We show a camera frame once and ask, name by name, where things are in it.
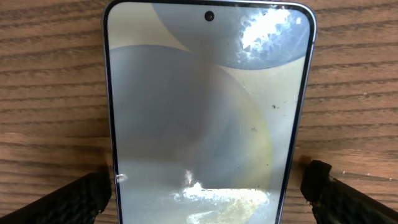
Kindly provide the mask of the blue Galaxy smartphone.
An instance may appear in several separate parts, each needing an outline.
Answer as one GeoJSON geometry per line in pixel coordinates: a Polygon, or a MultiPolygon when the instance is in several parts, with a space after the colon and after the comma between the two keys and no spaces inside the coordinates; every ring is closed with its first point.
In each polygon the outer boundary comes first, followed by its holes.
{"type": "Polygon", "coordinates": [[[279,1],[111,1],[119,223],[279,223],[317,22],[279,1]]]}

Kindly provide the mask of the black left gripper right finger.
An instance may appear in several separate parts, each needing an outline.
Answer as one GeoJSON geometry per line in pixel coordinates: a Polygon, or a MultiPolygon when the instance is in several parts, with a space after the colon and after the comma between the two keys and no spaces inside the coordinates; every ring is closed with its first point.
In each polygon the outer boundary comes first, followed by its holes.
{"type": "Polygon", "coordinates": [[[300,190],[317,224],[397,224],[397,212],[330,175],[318,160],[305,165],[300,190]]]}

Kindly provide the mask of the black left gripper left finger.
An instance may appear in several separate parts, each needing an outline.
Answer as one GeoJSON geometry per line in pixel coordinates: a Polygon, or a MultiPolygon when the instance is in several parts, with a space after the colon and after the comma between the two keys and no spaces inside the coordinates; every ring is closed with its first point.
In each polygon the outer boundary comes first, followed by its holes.
{"type": "Polygon", "coordinates": [[[1,224],[93,224],[111,195],[109,173],[90,173],[1,217],[1,224]]]}

